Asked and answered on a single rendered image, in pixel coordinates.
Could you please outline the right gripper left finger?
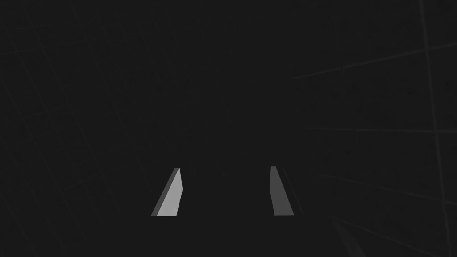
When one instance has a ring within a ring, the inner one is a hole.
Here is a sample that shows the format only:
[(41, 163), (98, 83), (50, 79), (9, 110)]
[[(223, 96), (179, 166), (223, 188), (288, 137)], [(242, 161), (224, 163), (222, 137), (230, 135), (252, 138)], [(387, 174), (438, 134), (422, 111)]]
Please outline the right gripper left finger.
[(174, 168), (150, 216), (177, 216), (182, 193), (180, 168)]

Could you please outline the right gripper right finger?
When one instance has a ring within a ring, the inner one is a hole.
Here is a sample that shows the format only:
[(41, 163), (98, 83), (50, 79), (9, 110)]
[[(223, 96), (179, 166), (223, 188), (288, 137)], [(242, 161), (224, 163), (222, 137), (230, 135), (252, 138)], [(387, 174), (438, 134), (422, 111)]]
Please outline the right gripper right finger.
[(283, 167), (270, 168), (269, 190), (275, 216), (300, 216), (303, 210), (292, 179)]

